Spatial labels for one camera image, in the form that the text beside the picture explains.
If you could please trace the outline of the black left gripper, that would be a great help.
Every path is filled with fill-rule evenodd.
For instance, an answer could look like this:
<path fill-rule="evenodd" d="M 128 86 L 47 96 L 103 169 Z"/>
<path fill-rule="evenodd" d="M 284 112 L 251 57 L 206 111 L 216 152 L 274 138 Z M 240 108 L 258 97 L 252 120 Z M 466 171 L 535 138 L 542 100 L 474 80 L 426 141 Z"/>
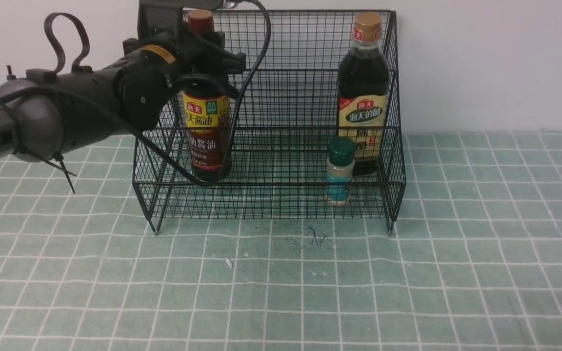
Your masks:
<path fill-rule="evenodd" d="M 175 36 L 163 31 L 145 40 L 127 39 L 122 45 L 120 115 L 138 131 L 154 129 L 163 107 L 189 83 L 200 81 L 236 98 L 237 90 L 220 80 L 247 69 L 247 56 L 227 51 L 220 33 L 185 30 Z"/>

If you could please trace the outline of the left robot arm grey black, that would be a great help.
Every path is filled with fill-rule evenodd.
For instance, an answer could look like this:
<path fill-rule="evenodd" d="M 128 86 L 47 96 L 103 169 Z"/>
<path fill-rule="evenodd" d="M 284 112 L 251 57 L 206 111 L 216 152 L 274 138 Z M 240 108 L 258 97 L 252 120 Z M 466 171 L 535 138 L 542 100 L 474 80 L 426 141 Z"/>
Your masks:
<path fill-rule="evenodd" d="M 53 160 L 108 137 L 155 129 L 163 107 L 189 84 L 239 92 L 221 82 L 247 69 L 244 53 L 224 48 L 223 34 L 203 37 L 185 29 L 180 40 L 163 32 L 147 40 L 127 39 L 124 56 L 94 70 L 69 73 L 29 70 L 0 86 L 0 158 Z"/>

